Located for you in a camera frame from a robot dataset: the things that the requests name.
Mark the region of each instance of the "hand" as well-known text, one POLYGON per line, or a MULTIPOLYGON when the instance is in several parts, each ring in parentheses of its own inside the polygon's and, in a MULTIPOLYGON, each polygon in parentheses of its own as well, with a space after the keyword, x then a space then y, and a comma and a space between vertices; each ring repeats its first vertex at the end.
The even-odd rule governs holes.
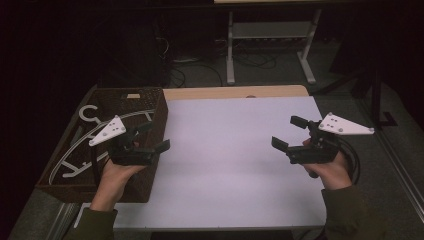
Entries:
POLYGON ((121 166, 109 160, 103 168, 99 188, 90 205, 91 210, 112 211, 121 199, 130 177, 146 168, 146 166, 121 166))
MULTIPOLYGON (((305 140, 303 145, 310 144, 310 139, 305 140)), ((302 164, 307 172, 315 172, 328 190, 346 188, 352 185, 348 174, 348 165, 343 153, 338 152, 332 162, 321 164, 302 164)))

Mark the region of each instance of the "floor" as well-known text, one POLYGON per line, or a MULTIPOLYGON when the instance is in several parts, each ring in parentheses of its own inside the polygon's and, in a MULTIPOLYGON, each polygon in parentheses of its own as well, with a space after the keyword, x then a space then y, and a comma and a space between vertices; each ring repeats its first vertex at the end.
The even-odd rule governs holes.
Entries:
MULTIPOLYGON (((339 44, 336 41, 314 42, 308 56, 317 83, 306 83, 296 51, 302 42, 275 43, 240 42, 235 56, 236 86, 259 85, 304 85, 311 93, 342 76, 329 72, 339 44), (248 51, 249 47, 260 45, 260 51, 248 51)), ((216 58, 197 59, 196 56, 175 56, 171 83, 176 87, 220 87, 226 86, 225 48, 217 47, 216 58)), ((315 96, 322 115, 334 112, 360 124, 371 124, 369 100, 351 97, 350 89, 355 80, 337 88, 327 95, 315 96)), ((424 192, 424 133, 413 118, 406 112, 393 89, 383 84, 381 98, 382 112, 390 112, 398 126, 384 127, 374 136, 349 136, 346 138, 358 152, 362 163, 362 174, 358 183, 370 206, 386 217, 389 232, 388 240, 424 239, 424 218, 416 209, 423 207, 420 196, 424 192), (406 191, 406 183, 415 184, 416 190, 406 191)), ((55 199, 35 190, 31 200, 19 218, 10 239, 48 239, 54 235, 49 226, 55 222, 56 214, 51 209, 59 209, 61 204, 55 199), (37 201, 50 201, 49 209, 37 207, 37 201), (31 222, 34 216, 43 216, 43 221, 31 222)), ((318 230, 293 231, 294 239, 314 239, 318 230)), ((115 239, 157 239, 148 232, 116 232, 115 239)))

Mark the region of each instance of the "cable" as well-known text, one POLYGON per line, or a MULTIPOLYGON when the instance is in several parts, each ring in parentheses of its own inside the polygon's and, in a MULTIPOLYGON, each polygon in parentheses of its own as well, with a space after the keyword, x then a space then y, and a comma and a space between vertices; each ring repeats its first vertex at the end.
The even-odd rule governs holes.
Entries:
POLYGON ((302 240, 310 232, 311 230, 305 230, 299 237, 296 238, 296 240, 302 240))
POLYGON ((192 62, 197 62, 197 61, 200 61, 201 59, 200 58, 187 58, 187 59, 181 59, 181 60, 179 60, 179 59, 175 59, 175 60, 172 60, 174 63, 192 63, 192 62))
POLYGON ((220 48, 216 49, 216 50, 215 50, 216 52, 221 52, 222 50, 227 50, 227 49, 228 49, 228 42, 227 42, 227 40, 226 40, 226 39, 216 39, 216 40, 215 40, 215 44, 216 44, 216 43, 219 43, 219 42, 223 42, 223 43, 224 43, 224 45, 223 45, 222 47, 220 47, 220 48))
POLYGON ((361 175, 361 165, 360 165, 360 161, 359 161, 359 156, 358 153, 355 151, 355 149, 352 147, 352 145, 350 145, 346 140, 339 138, 340 140, 340 144, 341 144, 341 151, 344 151, 345 157, 347 158, 348 161, 350 161, 351 166, 352 166, 352 170, 351 170, 351 178, 352 178, 352 183, 353 184, 357 184, 359 181, 359 177, 361 175))
MULTIPOLYGON (((287 46, 285 46, 281 51, 285 51, 285 50, 287 50, 287 49, 289 49, 289 48, 291 48, 291 47, 293 47, 293 46, 295 46, 296 44, 298 44, 299 42, 302 42, 300 39, 294 39, 294 40, 292 40, 287 46)), ((241 48, 241 50, 242 51, 244 51, 244 52, 246 52, 246 55, 248 55, 247 54, 247 50, 246 50, 246 48, 245 47, 242 47, 242 46, 240 46, 240 48, 241 48)), ((259 49, 259 50, 263 50, 263 48, 261 47, 261 46, 257 46, 257 48, 259 49)), ((257 67, 257 68, 261 68, 261 69, 273 69, 273 68, 275 68, 276 67, 276 65, 277 65, 277 58, 279 57, 281 55, 281 53, 280 54, 277 54, 276 56, 272 56, 271 54, 269 54, 268 56, 270 56, 270 58, 269 59, 267 59, 267 55, 262 55, 262 54, 259 54, 259 56, 261 56, 261 57, 263 57, 265 60, 264 60, 264 62, 262 62, 262 63, 257 63, 257 62, 254 62, 254 61, 252 61, 251 59, 248 59, 248 57, 244 57, 244 60, 246 60, 247 62, 244 62, 244 61, 242 61, 241 59, 240 59, 240 56, 237 56, 237 55, 234 55, 233 56, 233 59, 235 60, 235 61, 237 61, 239 64, 241 64, 241 65, 244 65, 244 66, 248 66, 248 67, 257 67), (264 67, 266 64, 268 64, 268 63, 270 63, 270 62, 272 62, 273 64, 270 66, 270 67, 264 67)))
POLYGON ((209 69, 211 69, 212 71, 214 71, 214 72, 216 73, 216 75, 218 75, 219 82, 220 82, 220 86, 221 86, 221 87, 222 87, 222 86, 224 86, 224 83, 223 83, 223 81, 222 81, 221 75, 220 75, 220 74, 219 74, 219 72, 218 72, 215 68, 213 68, 213 67, 210 67, 210 66, 207 66, 207 65, 203 65, 203 64, 196 64, 196 65, 182 65, 182 66, 179 66, 179 67, 205 67, 205 68, 209 68, 209 69))
POLYGON ((178 69, 176 69, 176 68, 172 68, 172 69, 171 69, 171 71, 172 71, 172 70, 179 72, 179 73, 183 76, 183 78, 181 79, 181 78, 176 77, 176 76, 175 76, 175 75, 171 72, 171 76, 172 76, 172 77, 174 77, 175 79, 177 79, 177 80, 181 81, 181 84, 177 85, 177 84, 176 84, 176 83, 175 83, 175 82, 171 79, 172 83, 174 83, 174 84, 176 85, 176 87, 177 87, 177 88, 180 88, 180 87, 182 87, 182 86, 184 86, 184 87, 185 87, 186 76, 185 76, 184 72, 182 72, 182 71, 180 71, 180 70, 178 70, 178 69))
POLYGON ((160 58, 165 59, 166 53, 169 50, 169 42, 168 42, 168 40, 166 40, 166 38, 161 38, 161 37, 157 37, 156 40, 162 40, 162 41, 165 41, 165 43, 166 43, 165 50, 163 51, 162 55, 159 55, 160 58))
POLYGON ((314 240, 326 240, 326 239, 327 237, 325 236, 325 226, 324 226, 320 234, 314 240))
POLYGON ((101 177, 99 172, 99 166, 97 164, 97 146, 93 146, 90 148, 90 154, 91 170, 93 172, 94 183, 96 184, 96 187, 99 188, 101 177))

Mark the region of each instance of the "dark background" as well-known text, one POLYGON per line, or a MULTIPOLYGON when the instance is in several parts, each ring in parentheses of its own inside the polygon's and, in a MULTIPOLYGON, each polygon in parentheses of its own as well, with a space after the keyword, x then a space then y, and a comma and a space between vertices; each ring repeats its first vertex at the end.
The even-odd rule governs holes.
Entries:
MULTIPOLYGON (((207 57, 214 57, 208 46, 225 36, 227 19, 222 12, 193 13, 203 16, 196 22, 195 15, 185 13, 111 16, 81 11, 112 3, 3 1, 0 5, 1 239, 8 237, 70 117, 92 86, 166 87, 169 62, 158 57, 162 46, 157 36, 169 39, 175 56, 207 57), (180 28, 190 28, 193 34, 181 34, 180 28)), ((320 20, 326 27, 319 29, 316 39, 343 40, 333 71, 347 74, 363 65, 377 69, 423 127, 422 10, 418 1, 329 9, 320 20)))

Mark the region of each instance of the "white table surface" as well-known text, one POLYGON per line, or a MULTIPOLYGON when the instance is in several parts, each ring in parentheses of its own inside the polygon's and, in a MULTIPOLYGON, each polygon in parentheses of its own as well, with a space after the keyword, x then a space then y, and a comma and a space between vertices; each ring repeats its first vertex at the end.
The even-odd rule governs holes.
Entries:
POLYGON ((290 146, 299 146, 309 137, 307 129, 290 124, 290 117, 321 120, 313 97, 167 103, 164 138, 171 140, 171 148, 161 154, 150 200, 118 203, 115 229, 324 225, 321 181, 310 178, 302 166, 290 164, 283 152, 271 146, 272 136, 290 146))

